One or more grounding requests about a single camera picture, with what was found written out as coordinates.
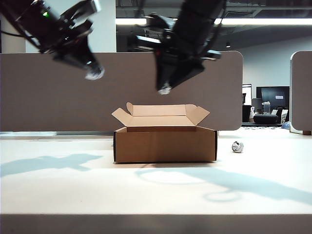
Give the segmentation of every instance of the desk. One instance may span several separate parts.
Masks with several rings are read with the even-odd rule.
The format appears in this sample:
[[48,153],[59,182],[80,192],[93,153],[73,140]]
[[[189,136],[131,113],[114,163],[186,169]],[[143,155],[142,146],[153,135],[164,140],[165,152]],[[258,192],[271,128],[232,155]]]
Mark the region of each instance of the desk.
[[1,136],[1,233],[310,234],[311,140],[240,128],[215,163],[114,165],[111,137]]
[[282,123],[277,124],[259,124],[255,122],[242,122],[242,127],[281,127]]

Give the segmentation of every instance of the crumpled paper ball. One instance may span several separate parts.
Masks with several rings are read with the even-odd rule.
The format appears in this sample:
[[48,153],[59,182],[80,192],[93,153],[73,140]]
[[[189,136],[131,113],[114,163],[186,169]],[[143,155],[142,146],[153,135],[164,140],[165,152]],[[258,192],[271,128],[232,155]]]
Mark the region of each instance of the crumpled paper ball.
[[235,152],[235,153],[241,153],[243,152],[243,149],[244,149],[244,144],[242,142],[237,142],[235,141],[233,144],[232,144],[232,150]]

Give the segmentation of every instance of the cardboard box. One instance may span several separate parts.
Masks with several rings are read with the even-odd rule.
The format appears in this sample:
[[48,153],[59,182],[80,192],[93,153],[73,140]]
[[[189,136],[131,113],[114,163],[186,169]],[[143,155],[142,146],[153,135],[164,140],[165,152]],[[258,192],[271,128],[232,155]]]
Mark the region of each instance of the cardboard box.
[[125,127],[114,132],[115,163],[215,161],[217,132],[197,125],[210,113],[195,105],[138,106],[112,115]]

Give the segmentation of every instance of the black monitor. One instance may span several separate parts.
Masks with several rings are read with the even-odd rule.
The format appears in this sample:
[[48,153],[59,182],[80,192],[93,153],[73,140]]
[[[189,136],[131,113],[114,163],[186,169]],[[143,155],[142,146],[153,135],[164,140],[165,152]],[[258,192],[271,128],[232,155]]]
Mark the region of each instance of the black monitor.
[[257,87],[256,93],[262,102],[270,102],[271,111],[277,106],[289,108],[289,86]]

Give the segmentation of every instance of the cubicle partition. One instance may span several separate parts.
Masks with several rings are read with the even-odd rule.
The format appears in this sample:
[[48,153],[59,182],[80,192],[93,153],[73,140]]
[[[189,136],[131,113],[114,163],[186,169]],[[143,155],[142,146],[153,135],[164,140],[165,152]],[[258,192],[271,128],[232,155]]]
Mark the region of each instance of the cubicle partition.
[[205,61],[205,72],[159,95],[151,53],[96,53],[105,75],[85,80],[85,71],[52,61],[49,55],[2,54],[1,131],[113,131],[111,116],[126,102],[135,105],[195,104],[211,114],[200,124],[235,130],[242,119],[243,59],[223,52]]
[[312,51],[299,51],[291,59],[291,122],[297,130],[312,130]]

